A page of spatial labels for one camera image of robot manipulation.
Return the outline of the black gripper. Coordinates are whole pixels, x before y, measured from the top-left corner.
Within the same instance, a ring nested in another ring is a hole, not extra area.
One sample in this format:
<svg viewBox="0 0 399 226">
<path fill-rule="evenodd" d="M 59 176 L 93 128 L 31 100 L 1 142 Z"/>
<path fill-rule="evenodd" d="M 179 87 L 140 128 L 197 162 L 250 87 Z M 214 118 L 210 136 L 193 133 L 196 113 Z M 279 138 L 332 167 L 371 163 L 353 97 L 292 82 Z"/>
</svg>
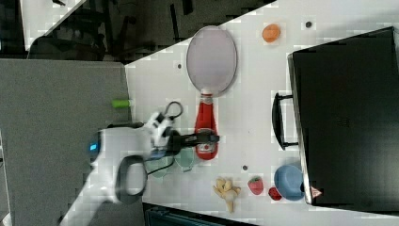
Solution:
<svg viewBox="0 0 399 226">
<path fill-rule="evenodd" d="M 177 155 L 181 149 L 194 147 L 196 141 L 198 144 L 217 143 L 219 141 L 219 135 L 214 132 L 181 135 L 178 131 L 173 130 L 168 139 L 168 155 Z"/>
</svg>

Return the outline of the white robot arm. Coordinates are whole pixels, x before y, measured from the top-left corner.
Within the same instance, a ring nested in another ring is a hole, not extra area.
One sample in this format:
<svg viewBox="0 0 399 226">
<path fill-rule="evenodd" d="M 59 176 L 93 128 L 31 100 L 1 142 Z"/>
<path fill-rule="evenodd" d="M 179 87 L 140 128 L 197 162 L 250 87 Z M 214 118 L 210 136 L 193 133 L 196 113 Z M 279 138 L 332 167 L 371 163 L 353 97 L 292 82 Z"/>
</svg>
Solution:
<svg viewBox="0 0 399 226">
<path fill-rule="evenodd" d="M 181 135 L 173 124 L 172 116 L 155 112 L 140 127 L 101 130 L 100 150 L 91 163 L 92 171 L 59 226 L 88 226 L 105 202 L 138 201 L 147 185 L 147 162 L 177 155 L 185 148 L 214 146 L 219 141 L 219 136 L 211 130 Z"/>
</svg>

